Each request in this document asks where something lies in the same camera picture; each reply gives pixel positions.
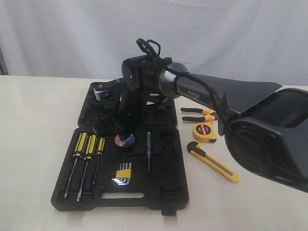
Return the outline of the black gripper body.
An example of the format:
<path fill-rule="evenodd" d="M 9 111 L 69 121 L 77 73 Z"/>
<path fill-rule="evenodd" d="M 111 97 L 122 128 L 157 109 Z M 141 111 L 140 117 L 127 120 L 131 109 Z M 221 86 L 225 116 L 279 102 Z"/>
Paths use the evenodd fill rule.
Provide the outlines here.
<path fill-rule="evenodd" d="M 131 134 L 133 134 L 133 130 L 118 125 L 114 121 L 112 115 L 106 117 L 96 125 L 97 136 L 115 137 L 116 135 L 119 135 L 120 137 L 129 137 Z"/>

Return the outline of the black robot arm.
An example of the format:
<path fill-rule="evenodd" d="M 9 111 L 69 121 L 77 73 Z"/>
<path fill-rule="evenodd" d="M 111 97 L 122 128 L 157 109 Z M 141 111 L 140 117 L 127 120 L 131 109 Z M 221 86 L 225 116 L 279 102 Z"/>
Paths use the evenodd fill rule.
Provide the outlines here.
<path fill-rule="evenodd" d="M 111 126 L 132 132 L 150 94 L 183 96 L 218 115 L 218 133 L 235 161 L 260 177 L 307 192 L 308 93 L 274 82 L 247 82 L 192 74 L 171 58 L 141 55 L 122 63 L 123 87 Z"/>

